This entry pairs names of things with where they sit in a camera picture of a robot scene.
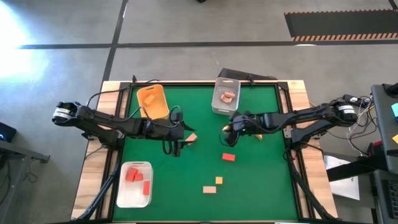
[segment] paper sheet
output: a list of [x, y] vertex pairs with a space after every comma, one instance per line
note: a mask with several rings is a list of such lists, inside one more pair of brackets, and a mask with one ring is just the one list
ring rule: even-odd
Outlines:
[[[337, 159], [333, 156], [324, 156], [323, 160], [325, 161], [326, 169], [349, 163], [348, 161]], [[350, 177], [330, 182], [330, 187], [333, 194], [359, 200], [358, 177]]]

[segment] red block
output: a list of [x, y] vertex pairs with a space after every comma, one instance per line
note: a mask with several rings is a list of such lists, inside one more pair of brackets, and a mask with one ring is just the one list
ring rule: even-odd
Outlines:
[[136, 176], [134, 177], [134, 181], [140, 181], [144, 180], [144, 175], [141, 173], [137, 173]]
[[137, 169], [130, 167], [129, 170], [127, 171], [126, 180], [131, 182], [134, 181], [134, 176], [136, 175], [137, 172], [138, 172]]
[[226, 161], [235, 162], [235, 155], [234, 154], [223, 153], [223, 159], [226, 160]]
[[149, 195], [149, 191], [150, 191], [150, 182], [149, 180], [145, 180], [144, 181], [144, 195]]

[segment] black floor mat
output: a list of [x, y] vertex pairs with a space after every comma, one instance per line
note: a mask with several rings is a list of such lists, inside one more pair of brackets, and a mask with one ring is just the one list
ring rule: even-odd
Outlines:
[[390, 9], [285, 12], [294, 41], [393, 39], [398, 11]]

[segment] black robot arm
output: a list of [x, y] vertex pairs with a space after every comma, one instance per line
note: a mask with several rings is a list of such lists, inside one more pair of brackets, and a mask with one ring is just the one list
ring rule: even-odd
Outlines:
[[[120, 147], [124, 136], [163, 141], [164, 152], [175, 157], [180, 156], [181, 149], [189, 143], [178, 141], [184, 139], [184, 131], [194, 131], [182, 121], [181, 113], [173, 114], [170, 119], [118, 118], [77, 102], [59, 102], [52, 121], [59, 126], [79, 128], [84, 131], [83, 136], [96, 136], [108, 147]], [[166, 141], [169, 142], [169, 150], [164, 147]]]
[[223, 128], [223, 132], [227, 144], [233, 147], [239, 137], [246, 134], [272, 134], [293, 124], [317, 120], [306, 128], [294, 128], [291, 131], [291, 146], [297, 147], [302, 142], [308, 142], [314, 135], [325, 134], [332, 127], [349, 127], [357, 119], [351, 105], [332, 101], [293, 113], [235, 113], [232, 115], [230, 123]]

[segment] concrete floor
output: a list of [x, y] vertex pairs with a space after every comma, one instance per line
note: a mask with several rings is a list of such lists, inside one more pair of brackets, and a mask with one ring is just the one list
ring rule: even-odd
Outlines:
[[[17, 198], [13, 223], [70, 218], [87, 142], [80, 131], [51, 122], [58, 101], [86, 100], [101, 86], [108, 49], [14, 50], [19, 44], [111, 43], [121, 0], [0, 1], [0, 121], [18, 129], [16, 144], [50, 154], [32, 164], [39, 175]], [[131, 0], [120, 43], [290, 40], [284, 12], [390, 8], [387, 0]], [[110, 80], [214, 79], [223, 67], [302, 79], [309, 98], [328, 102], [345, 93], [368, 95], [374, 83], [395, 83], [396, 45], [202, 47], [117, 49]], [[344, 136], [346, 130], [333, 133]], [[378, 134], [356, 142], [365, 148]], [[322, 148], [358, 155], [344, 140], [325, 135]], [[335, 197], [347, 221], [371, 222], [370, 192], [361, 201]]]

